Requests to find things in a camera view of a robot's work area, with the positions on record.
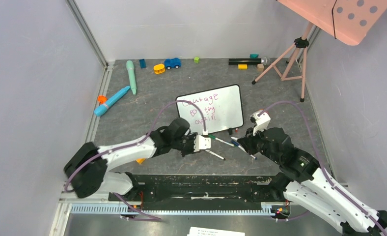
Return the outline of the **white whiteboard black frame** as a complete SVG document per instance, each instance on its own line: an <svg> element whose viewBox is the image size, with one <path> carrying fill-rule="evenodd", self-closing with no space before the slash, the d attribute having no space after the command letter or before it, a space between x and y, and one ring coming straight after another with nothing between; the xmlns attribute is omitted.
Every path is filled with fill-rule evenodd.
<svg viewBox="0 0 387 236"><path fill-rule="evenodd" d="M190 124L192 132L202 134L225 131L244 125L240 86L237 84L176 97L179 117Z"/></svg>

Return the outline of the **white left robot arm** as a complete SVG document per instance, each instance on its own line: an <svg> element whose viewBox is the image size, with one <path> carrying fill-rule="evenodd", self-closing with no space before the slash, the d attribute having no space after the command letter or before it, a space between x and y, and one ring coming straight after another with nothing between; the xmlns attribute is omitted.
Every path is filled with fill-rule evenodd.
<svg viewBox="0 0 387 236"><path fill-rule="evenodd" d="M182 156L193 154L197 135L191 132L185 119L176 118L170 125L129 142L98 147L93 142L85 143L63 171L80 199L98 192L112 192L131 201L139 196L136 181L131 173L114 173L112 170L137 159L166 154L172 149L181 151Z"/></svg>

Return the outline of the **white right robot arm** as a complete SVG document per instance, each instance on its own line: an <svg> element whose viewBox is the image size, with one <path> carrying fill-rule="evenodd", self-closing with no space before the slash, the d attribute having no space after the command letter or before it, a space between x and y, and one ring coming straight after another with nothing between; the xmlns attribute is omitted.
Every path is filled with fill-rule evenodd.
<svg viewBox="0 0 387 236"><path fill-rule="evenodd" d="M318 160L294 147L282 128L253 134L249 128L237 143L249 154L262 154L278 164L280 172L269 184L276 201L292 201L322 218L344 236L381 236L387 228L387 211L375 210L342 187Z"/></svg>

